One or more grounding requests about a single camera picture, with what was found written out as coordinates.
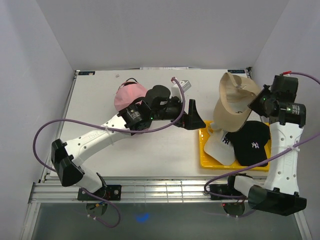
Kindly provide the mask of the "pink baseball cap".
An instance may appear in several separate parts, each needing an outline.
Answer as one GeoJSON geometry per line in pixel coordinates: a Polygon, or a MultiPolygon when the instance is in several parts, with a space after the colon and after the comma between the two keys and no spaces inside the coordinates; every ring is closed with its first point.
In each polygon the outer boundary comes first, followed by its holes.
{"type": "Polygon", "coordinates": [[[123,82],[114,97],[114,107],[119,112],[127,108],[136,99],[144,98],[147,93],[147,89],[138,83],[135,78],[129,78],[123,82]]]}

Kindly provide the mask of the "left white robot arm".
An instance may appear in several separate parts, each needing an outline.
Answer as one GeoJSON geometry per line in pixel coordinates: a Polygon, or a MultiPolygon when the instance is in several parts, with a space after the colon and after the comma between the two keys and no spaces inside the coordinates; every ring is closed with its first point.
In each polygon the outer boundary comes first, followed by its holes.
{"type": "Polygon", "coordinates": [[[98,129],[63,142],[51,144],[51,162],[63,187],[84,188],[95,199],[106,195],[106,183],[99,173],[86,169],[83,163],[94,154],[134,134],[147,133],[153,121],[170,121],[186,130],[206,126],[196,109],[196,101],[189,100],[185,112],[184,96],[172,95],[163,85],[155,85],[145,96],[137,97],[98,129]]]}

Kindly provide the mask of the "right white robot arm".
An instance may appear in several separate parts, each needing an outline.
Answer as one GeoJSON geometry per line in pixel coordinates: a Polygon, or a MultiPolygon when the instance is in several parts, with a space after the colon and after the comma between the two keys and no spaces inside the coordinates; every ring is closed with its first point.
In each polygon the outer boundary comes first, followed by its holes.
{"type": "Polygon", "coordinates": [[[306,124],[306,106],[296,103],[299,81],[288,75],[275,75],[272,85],[264,85],[248,107],[268,118],[271,137],[270,162],[263,185],[237,173],[226,185],[226,194],[237,199],[244,195],[253,210],[289,216],[304,210],[307,199],[299,194],[297,144],[306,124]]]}

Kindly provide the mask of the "beige baseball cap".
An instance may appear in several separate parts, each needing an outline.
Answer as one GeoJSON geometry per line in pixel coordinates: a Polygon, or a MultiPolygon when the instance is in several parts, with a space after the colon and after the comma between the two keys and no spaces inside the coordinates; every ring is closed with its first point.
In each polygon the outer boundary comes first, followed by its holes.
{"type": "Polygon", "coordinates": [[[212,129],[231,133],[239,131],[252,112],[248,105],[261,90],[250,78],[224,73],[219,82],[219,99],[213,111],[212,129]]]}

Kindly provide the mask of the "black NY baseball cap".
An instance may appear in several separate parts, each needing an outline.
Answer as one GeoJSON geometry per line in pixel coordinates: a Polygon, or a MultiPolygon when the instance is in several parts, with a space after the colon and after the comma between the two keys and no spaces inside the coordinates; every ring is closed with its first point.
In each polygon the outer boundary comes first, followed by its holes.
{"type": "Polygon", "coordinates": [[[234,155],[241,166],[251,166],[266,160],[265,145],[271,139],[270,128],[259,121],[247,121],[236,132],[228,132],[226,138],[233,145],[234,155]]]}

